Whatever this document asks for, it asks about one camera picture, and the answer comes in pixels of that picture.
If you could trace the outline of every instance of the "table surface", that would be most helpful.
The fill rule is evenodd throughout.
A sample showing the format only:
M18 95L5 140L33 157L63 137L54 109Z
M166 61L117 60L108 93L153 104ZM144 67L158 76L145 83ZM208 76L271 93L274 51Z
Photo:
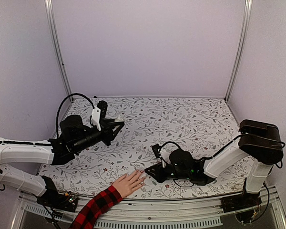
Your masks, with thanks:
M120 116L125 126L106 147L98 143L63 166L44 165L39 174L53 179L61 191L94 196L118 177L158 162L151 145L177 142L193 157L211 156L237 135L238 125L223 99L203 98L97 98L108 103L107 118ZM90 104L76 99L68 115L78 114L89 123ZM130 199L200 198L241 191L253 160L246 157L206 186L183 188L172 180L162 184L152 177ZM177 181L182 186L189 181Z

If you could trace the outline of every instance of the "white wall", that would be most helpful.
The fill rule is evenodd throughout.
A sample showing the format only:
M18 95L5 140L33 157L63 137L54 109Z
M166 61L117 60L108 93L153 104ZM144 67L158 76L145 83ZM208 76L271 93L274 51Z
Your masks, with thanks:
M64 97L44 1L0 1L0 136L51 137ZM18 194L0 192L0 229L10 227Z
M55 0L73 91L224 97L244 0Z
M238 121L254 119L277 125L286 142L286 0L253 1L244 55L230 101ZM286 211L286 147L284 167L274 169Z

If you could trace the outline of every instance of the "hand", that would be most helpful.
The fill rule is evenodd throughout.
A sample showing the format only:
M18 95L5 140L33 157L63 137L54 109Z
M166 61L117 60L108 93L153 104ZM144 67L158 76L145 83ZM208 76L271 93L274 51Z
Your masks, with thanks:
M143 170L135 170L129 176L124 174L119 179L117 179L112 186L120 193L122 198L125 198L132 194L134 191L142 188L144 185L143 181L146 177L139 177L142 175Z

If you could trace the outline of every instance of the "floral pattern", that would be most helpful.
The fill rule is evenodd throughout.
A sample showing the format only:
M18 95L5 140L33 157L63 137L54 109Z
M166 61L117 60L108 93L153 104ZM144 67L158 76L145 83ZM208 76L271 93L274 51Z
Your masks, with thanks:
M95 98L108 103L106 117L121 117L125 126L106 147L100 142L89 147L63 166L44 165L40 175L51 177L59 190L94 196L118 177L135 169L145 169L158 162L151 145L177 142L193 157L211 156L238 132L238 125L223 99L198 98ZM90 104L76 99L68 115L80 114L86 125ZM179 187L172 180L162 184L152 177L131 199L198 198L241 191L252 158L246 157L206 186ZM178 180L190 186L188 180Z

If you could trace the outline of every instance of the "red and black plaid shirt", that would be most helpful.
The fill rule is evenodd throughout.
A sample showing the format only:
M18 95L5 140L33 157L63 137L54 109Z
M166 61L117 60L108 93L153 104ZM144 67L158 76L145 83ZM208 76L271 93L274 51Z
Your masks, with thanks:
M97 194L83 209L78 213L69 229L92 229L97 218L108 211L113 205L122 201L120 193L115 187L110 186L106 190Z

